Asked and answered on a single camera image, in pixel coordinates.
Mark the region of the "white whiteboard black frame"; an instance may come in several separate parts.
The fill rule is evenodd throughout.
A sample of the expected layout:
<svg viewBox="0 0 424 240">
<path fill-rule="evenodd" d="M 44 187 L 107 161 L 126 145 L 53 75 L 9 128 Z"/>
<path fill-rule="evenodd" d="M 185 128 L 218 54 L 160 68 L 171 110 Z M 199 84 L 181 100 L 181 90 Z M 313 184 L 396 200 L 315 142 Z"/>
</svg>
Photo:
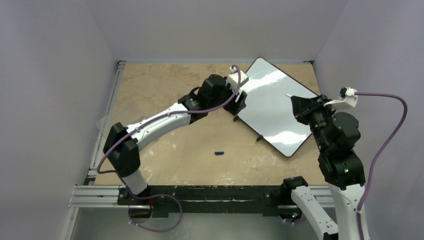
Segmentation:
<svg viewBox="0 0 424 240">
<path fill-rule="evenodd" d="M 246 107 L 237 115 L 283 156 L 291 157 L 311 135 L 310 128 L 297 122 L 292 103 L 285 94 L 314 98 L 318 94 L 262 57 L 247 69 Z"/>
</svg>

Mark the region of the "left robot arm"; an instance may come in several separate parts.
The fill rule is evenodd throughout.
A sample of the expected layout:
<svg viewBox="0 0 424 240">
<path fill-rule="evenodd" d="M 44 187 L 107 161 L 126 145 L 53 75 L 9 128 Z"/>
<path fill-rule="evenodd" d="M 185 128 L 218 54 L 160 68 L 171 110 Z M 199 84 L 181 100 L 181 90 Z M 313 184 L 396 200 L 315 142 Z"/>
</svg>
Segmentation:
<svg viewBox="0 0 424 240">
<path fill-rule="evenodd" d="M 121 122 L 112 125 L 103 147 L 104 159 L 130 190 L 132 201 L 142 205 L 149 199 L 149 185 L 140 171 L 139 152 L 167 133 L 206 117 L 209 112 L 223 108 L 237 115 L 246 107 L 247 93 L 241 87 L 248 81 L 244 72 L 227 76 L 211 74 L 201 86 L 193 88 L 166 110 L 127 126 Z"/>
</svg>

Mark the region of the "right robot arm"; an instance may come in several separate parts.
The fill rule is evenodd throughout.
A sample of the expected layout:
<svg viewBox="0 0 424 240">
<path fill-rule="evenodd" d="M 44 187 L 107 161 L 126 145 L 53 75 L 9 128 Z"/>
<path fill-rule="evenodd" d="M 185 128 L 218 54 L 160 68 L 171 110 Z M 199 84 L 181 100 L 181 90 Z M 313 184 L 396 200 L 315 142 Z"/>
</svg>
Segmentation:
<svg viewBox="0 0 424 240">
<path fill-rule="evenodd" d="M 319 240 L 368 240 L 366 215 L 359 207 L 365 193 L 365 172 L 353 150 L 361 137 L 359 121 L 336 111 L 325 95 L 289 98 L 294 118 L 309 126 L 317 145 L 318 166 L 328 184 L 336 220 L 327 214 L 301 176 L 283 181 L 282 200 L 300 208 Z"/>
</svg>

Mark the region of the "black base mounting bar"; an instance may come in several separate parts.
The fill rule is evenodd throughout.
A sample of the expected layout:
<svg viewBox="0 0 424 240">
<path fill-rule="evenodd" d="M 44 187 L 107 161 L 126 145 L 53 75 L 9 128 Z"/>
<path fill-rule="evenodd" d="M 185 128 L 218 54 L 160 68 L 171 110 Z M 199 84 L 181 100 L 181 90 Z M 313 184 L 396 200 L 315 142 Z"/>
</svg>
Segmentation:
<svg viewBox="0 0 424 240">
<path fill-rule="evenodd" d="M 280 185 L 151 185 L 139 199 L 119 188 L 117 204 L 146 207 L 154 218 L 170 213 L 261 214 L 287 221 L 302 218 L 301 209 Z"/>
</svg>

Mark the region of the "clear plastic bag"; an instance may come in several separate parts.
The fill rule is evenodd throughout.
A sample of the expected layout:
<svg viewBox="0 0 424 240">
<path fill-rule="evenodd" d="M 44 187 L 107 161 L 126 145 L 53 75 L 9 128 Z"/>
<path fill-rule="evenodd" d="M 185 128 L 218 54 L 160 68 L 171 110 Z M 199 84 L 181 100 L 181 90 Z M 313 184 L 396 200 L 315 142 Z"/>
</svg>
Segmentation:
<svg viewBox="0 0 424 240">
<path fill-rule="evenodd" d="M 124 127 L 146 118 L 146 115 L 132 101 L 126 101 L 107 113 L 95 125 L 102 134 L 108 134 L 112 125 L 121 123 Z"/>
</svg>

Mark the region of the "aluminium frame rail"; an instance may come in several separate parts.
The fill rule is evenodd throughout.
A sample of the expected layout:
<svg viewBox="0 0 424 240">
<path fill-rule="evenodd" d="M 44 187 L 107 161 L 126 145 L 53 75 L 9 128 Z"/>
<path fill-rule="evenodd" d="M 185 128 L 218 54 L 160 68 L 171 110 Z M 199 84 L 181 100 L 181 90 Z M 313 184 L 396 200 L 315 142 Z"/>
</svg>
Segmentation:
<svg viewBox="0 0 424 240">
<path fill-rule="evenodd" d="M 94 149 L 91 155 L 87 174 L 82 184 L 77 184 L 74 186 L 73 192 L 75 192 L 78 187 L 93 188 L 94 186 L 95 179 L 98 175 L 97 166 L 102 158 L 103 146 L 106 141 L 107 134 L 105 133 L 105 131 L 109 129 L 109 123 L 112 117 L 112 112 L 114 109 L 114 105 L 116 102 L 117 94 L 119 91 L 120 83 L 122 81 L 122 77 L 123 77 L 123 73 L 124 73 L 124 69 L 126 65 L 127 65 L 126 60 L 119 60 L 116 64 L 116 71 L 112 81 L 111 91 L 107 100 L 105 113 L 96 124 L 98 133 L 96 136 L 96 142 L 95 142 Z M 60 240 L 70 240 L 72 238 L 77 216 L 79 213 L 79 209 L 80 208 L 77 206 L 72 206 L 71 203 L 68 204 L 65 224 L 59 237 Z"/>
</svg>

